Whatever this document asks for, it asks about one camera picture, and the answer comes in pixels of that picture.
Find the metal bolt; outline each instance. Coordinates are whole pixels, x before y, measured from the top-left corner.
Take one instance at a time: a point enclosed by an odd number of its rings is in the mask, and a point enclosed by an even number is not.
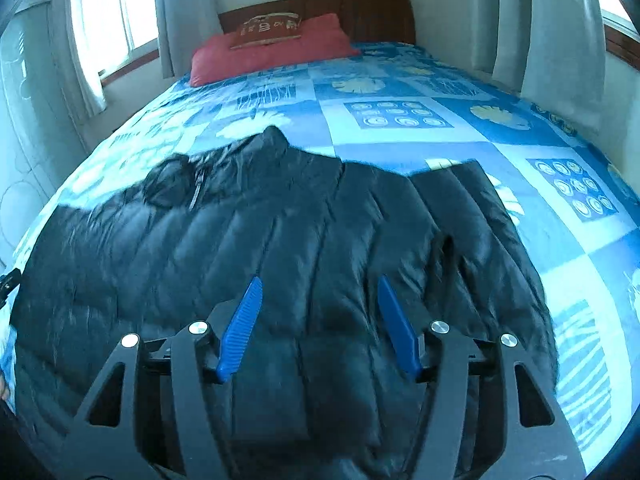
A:
[[[449,331],[449,325],[444,321],[434,321],[431,323],[431,330],[437,334],[446,334]]]
[[[138,341],[140,341],[138,334],[127,334],[122,338],[121,343],[124,348],[133,348],[138,344]]]
[[[511,334],[502,334],[500,336],[500,342],[509,348],[513,348],[518,344],[518,338]]]
[[[209,328],[209,325],[204,321],[196,321],[189,325],[189,332],[193,335],[204,334]]]

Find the brown cushion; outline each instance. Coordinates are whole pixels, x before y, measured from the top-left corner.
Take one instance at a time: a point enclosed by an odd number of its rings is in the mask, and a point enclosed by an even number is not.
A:
[[[231,44],[231,48],[266,45],[300,37],[300,17],[292,12],[274,12],[255,16],[243,23]]]

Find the hand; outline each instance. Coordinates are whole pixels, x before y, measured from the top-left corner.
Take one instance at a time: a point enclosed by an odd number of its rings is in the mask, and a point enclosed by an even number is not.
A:
[[[7,401],[10,394],[11,392],[9,391],[9,386],[4,380],[4,374],[0,371],[0,399]]]

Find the wooden headboard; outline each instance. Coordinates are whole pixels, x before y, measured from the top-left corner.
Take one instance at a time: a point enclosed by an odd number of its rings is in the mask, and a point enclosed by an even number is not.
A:
[[[295,12],[302,20],[335,12],[351,41],[401,41],[415,44],[410,0],[277,0],[222,12],[222,30],[233,32],[260,14]]]

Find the bed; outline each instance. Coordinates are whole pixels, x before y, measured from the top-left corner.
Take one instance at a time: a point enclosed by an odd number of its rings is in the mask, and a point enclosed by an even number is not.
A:
[[[57,205],[91,208],[172,153],[211,150],[271,124],[309,152],[401,174],[475,159],[542,278],[560,356],[557,398],[592,470],[640,403],[636,194],[562,118],[415,46],[409,0],[282,0],[223,13],[220,21],[228,32],[283,9],[303,19],[336,12],[362,56],[197,89],[185,76],[67,179],[25,234],[14,266],[24,268]],[[14,297],[0,311],[9,384]]]

